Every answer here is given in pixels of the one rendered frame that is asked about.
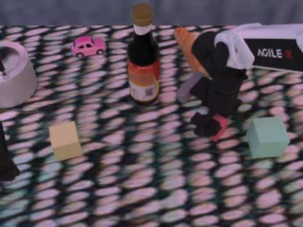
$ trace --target white cylinder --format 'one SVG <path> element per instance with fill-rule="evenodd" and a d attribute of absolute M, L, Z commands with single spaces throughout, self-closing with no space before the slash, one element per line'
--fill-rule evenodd
<path fill-rule="evenodd" d="M 26 49 L 18 43 L 0 42 L 0 59 L 6 76 L 0 73 L 0 108 L 11 108 L 35 92 L 37 78 Z"/>

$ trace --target qr code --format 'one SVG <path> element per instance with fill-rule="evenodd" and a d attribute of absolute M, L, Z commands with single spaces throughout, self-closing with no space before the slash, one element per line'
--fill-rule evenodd
<path fill-rule="evenodd" d="M 154 93 L 154 88 L 153 87 L 148 88 L 148 89 L 145 90 L 145 96 L 146 97 L 153 96 L 153 93 Z"/>

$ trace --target green block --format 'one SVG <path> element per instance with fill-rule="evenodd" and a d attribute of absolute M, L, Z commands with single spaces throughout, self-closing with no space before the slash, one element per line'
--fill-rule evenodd
<path fill-rule="evenodd" d="M 253 158 L 279 157 L 290 142 L 279 117 L 252 119 L 246 137 Z"/>

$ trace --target toy car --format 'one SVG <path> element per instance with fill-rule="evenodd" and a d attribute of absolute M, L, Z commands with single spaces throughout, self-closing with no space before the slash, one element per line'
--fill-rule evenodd
<path fill-rule="evenodd" d="M 102 38 L 92 38 L 89 35 L 77 38 L 71 47 L 72 54 L 77 58 L 95 54 L 102 55 L 105 50 L 106 45 Z"/>

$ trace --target cobblestone patterned tablecloth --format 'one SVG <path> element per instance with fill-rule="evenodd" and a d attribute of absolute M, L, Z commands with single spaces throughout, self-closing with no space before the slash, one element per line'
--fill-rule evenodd
<path fill-rule="evenodd" d="M 1 227 L 303 227 L 303 75 L 250 70 L 243 105 L 217 143 L 193 134 L 200 103 L 176 90 L 189 67 L 171 26 L 157 27 L 162 92 L 128 101 L 128 26 L 1 27 L 26 47 L 38 77 L 33 97 L 0 112 L 22 174 L 0 184 Z M 218 26 L 191 26 L 199 34 Z M 98 35 L 104 56 L 79 60 L 72 41 Z M 279 115 L 291 138 L 279 158 L 251 159 L 252 117 Z M 84 156 L 58 162 L 48 126 L 75 121 Z"/>

